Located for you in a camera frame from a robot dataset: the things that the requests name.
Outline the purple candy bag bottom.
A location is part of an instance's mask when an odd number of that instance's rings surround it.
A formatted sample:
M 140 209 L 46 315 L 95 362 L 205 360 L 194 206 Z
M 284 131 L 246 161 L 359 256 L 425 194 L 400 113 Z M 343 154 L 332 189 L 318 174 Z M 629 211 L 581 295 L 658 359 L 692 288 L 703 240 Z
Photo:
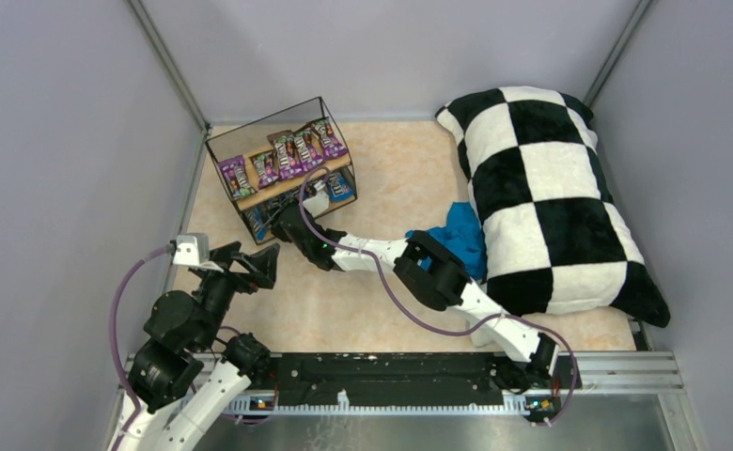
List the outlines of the purple candy bag bottom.
M 257 186 L 259 189 L 268 188 L 280 180 L 280 175 L 275 166 L 273 150 L 265 150 L 254 154 L 250 157 L 250 161 L 257 173 Z

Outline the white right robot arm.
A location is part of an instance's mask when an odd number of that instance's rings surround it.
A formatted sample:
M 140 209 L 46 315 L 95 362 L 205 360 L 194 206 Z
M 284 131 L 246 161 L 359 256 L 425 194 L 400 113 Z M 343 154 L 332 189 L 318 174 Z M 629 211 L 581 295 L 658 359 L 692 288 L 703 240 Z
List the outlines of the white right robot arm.
M 538 326 L 511 315 L 492 300 L 465 269 L 465 265 L 425 231 L 393 241 L 360 238 L 318 225 L 304 206 L 284 207 L 272 220 L 276 238 L 294 244 L 324 271 L 375 272 L 383 283 L 394 274 L 426 308 L 456 312 L 467 319 L 462 332 L 436 329 L 412 318 L 437 334 L 463 336 L 480 332 L 500 346 L 507 358 L 530 371 L 554 371 L 560 347 Z

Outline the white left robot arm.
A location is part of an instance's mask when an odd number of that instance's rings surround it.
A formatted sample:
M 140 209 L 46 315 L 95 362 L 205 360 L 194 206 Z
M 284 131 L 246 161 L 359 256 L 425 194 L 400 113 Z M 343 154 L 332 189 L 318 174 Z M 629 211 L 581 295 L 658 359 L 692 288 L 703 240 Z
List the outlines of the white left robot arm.
M 180 235 L 137 260 L 116 288 L 109 314 L 109 343 L 123 389 L 111 450 L 192 450 L 242 392 L 275 382 L 271 351 L 251 333 L 235 333 L 216 354 L 210 375 L 191 390 L 205 365 L 196 354 L 211 350 L 237 294 L 271 289 L 280 247 L 254 254 L 238 241 L 210 249 L 204 234 Z M 143 329 L 148 338 L 125 368 L 117 343 L 117 312 L 126 286 L 146 263 L 170 256 L 198 277 L 188 293 L 171 290 L 153 304 Z

